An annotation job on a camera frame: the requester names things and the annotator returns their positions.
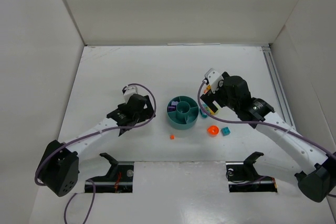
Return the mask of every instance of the white connector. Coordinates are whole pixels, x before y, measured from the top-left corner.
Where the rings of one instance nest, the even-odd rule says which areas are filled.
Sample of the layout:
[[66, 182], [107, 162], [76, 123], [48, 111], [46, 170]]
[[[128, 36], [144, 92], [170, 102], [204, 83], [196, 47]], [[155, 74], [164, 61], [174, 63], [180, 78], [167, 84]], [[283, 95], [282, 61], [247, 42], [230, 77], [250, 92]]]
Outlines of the white connector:
[[214, 94], [218, 89], [218, 86], [220, 86], [220, 81], [224, 80], [223, 76], [213, 68], [210, 68], [204, 76], [209, 82], [211, 92]]
[[124, 100], [125, 100], [125, 103], [128, 102], [129, 98], [134, 95], [134, 94], [137, 94], [138, 93], [138, 87], [135, 86], [135, 85], [132, 85], [132, 86], [128, 86], [125, 90], [125, 93], [124, 93]]

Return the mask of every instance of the white backdrop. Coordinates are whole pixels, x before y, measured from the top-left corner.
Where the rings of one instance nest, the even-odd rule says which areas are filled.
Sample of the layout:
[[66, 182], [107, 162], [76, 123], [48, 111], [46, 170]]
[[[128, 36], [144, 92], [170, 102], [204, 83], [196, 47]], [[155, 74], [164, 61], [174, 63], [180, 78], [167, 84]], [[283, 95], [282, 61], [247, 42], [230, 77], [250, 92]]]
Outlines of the white backdrop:
[[85, 43], [273, 42], [298, 0], [67, 0]]

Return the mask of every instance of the purple block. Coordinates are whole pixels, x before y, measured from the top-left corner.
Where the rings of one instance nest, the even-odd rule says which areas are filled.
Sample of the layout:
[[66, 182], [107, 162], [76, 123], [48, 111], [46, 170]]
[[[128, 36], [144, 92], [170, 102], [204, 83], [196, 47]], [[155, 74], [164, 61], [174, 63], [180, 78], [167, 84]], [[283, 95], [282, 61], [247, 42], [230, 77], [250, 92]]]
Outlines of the purple block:
[[172, 112], [172, 111], [175, 111], [175, 110], [176, 110], [176, 107], [168, 106], [168, 112]]

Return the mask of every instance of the white table surface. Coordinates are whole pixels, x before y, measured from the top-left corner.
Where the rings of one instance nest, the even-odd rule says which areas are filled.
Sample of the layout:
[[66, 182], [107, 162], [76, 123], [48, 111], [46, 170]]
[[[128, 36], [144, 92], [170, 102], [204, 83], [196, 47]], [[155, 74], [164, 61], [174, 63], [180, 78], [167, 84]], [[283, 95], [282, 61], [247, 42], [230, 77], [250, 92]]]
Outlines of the white table surface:
[[[317, 204], [281, 181], [277, 194], [228, 192], [222, 161], [241, 161], [254, 151], [291, 159], [250, 126], [226, 125], [200, 116], [192, 129], [182, 133], [168, 126], [167, 103], [179, 95], [196, 100], [204, 73], [211, 67], [243, 77], [254, 97], [264, 99], [279, 111], [260, 47], [84, 49], [60, 142], [96, 125], [122, 103], [121, 89], [125, 84], [138, 82], [147, 86], [154, 93], [158, 107], [156, 118], [149, 125], [111, 139], [93, 154], [108, 152], [119, 161], [156, 162], [135, 164], [132, 194], [99, 194], [87, 223], [334, 223], [326, 200]], [[222, 109], [218, 117], [237, 119], [229, 109]], [[212, 124], [229, 126], [231, 134], [209, 137], [206, 129]], [[179, 164], [183, 161], [196, 162]], [[62, 214], [69, 197], [58, 198], [48, 188], [40, 188], [30, 223], [63, 223]], [[82, 222], [90, 198], [91, 194], [77, 196], [70, 205], [70, 223]]]
[[[147, 86], [155, 95], [156, 118], [142, 129], [131, 130], [101, 146], [92, 155], [108, 152], [119, 161], [236, 161], [254, 151], [288, 158], [269, 138], [249, 125], [227, 125], [198, 117], [185, 132], [172, 129], [166, 118], [168, 102], [179, 95], [196, 100], [204, 74], [211, 67], [243, 77], [254, 97], [280, 111], [260, 47], [143, 46], [86, 47], [73, 85], [59, 141], [74, 138], [93, 127], [124, 102], [121, 89], [128, 83]], [[230, 109], [219, 117], [238, 120]], [[212, 138], [211, 125], [229, 126], [231, 134]], [[170, 135], [176, 135], [174, 141]]]

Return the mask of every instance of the small orange piece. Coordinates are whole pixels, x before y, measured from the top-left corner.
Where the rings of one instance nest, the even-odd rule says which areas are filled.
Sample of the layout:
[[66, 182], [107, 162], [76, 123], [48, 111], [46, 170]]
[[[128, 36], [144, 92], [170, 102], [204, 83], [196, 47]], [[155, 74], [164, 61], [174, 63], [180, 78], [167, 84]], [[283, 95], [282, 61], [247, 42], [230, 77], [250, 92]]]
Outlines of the small orange piece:
[[208, 128], [210, 136], [216, 136], [219, 133], [219, 128], [216, 125], [212, 125]]
[[204, 93], [206, 94], [206, 92], [208, 92], [210, 89], [211, 89], [211, 86], [208, 85], [208, 86], [206, 87], [206, 89], [204, 90]]

